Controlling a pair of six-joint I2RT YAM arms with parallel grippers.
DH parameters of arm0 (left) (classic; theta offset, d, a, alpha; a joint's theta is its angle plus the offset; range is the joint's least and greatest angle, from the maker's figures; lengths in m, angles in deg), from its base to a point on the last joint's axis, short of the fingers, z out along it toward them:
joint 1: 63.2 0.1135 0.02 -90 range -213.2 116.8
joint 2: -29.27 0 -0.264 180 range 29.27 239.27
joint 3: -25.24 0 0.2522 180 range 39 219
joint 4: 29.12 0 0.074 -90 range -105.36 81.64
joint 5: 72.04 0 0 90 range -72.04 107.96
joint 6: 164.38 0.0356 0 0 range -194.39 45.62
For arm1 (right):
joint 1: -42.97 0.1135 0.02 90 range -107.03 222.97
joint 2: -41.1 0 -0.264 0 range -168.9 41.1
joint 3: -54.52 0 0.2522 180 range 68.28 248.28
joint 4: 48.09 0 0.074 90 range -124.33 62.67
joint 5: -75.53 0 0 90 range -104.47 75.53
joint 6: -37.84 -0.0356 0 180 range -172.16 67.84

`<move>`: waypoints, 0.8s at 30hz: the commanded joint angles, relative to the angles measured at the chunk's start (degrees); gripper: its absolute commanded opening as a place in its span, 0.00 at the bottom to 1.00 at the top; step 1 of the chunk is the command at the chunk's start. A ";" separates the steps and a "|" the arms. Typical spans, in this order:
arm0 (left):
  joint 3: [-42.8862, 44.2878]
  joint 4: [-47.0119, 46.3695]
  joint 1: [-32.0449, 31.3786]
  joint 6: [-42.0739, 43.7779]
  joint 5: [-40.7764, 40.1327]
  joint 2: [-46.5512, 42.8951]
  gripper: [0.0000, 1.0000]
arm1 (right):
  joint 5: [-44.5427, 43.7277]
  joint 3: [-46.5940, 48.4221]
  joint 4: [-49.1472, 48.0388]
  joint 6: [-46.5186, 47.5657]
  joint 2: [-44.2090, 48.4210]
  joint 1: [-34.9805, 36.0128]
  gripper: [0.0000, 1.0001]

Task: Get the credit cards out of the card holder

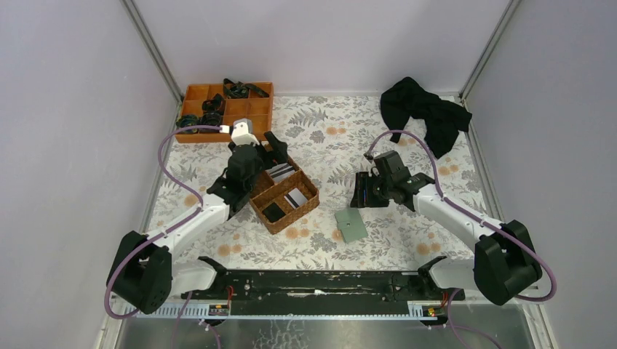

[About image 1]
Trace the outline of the green card holder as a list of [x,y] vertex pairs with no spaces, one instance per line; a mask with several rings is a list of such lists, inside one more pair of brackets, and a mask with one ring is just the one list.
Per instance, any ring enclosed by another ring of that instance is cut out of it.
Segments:
[[366,226],[357,208],[345,208],[335,213],[337,229],[347,244],[368,237]]

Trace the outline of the woven brown basket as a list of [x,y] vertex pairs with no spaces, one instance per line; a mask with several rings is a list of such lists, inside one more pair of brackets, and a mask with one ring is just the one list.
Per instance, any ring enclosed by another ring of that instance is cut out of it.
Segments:
[[292,157],[262,171],[250,205],[271,234],[277,234],[319,205],[319,190]]

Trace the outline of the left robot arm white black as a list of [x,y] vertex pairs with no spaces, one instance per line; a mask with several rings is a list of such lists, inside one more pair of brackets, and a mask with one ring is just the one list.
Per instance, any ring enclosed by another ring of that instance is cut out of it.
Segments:
[[248,203],[261,172],[288,160],[287,143],[272,132],[265,137],[267,146],[233,131],[226,168],[196,204],[162,228],[147,234],[131,231],[122,238],[106,281],[103,304],[110,317],[126,317],[111,309],[113,294],[150,314],[169,297],[212,286],[218,272],[212,262],[175,261],[202,233],[230,220]]

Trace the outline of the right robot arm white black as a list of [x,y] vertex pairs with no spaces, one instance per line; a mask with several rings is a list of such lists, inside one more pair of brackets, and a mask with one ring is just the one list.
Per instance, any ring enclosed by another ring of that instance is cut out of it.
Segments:
[[437,180],[422,172],[411,174],[396,151],[377,156],[374,164],[369,172],[356,173],[352,207],[398,204],[435,221],[474,253],[469,259],[436,257],[422,265],[418,272],[430,290],[475,290],[503,305],[542,278],[522,223],[504,223],[448,201]]

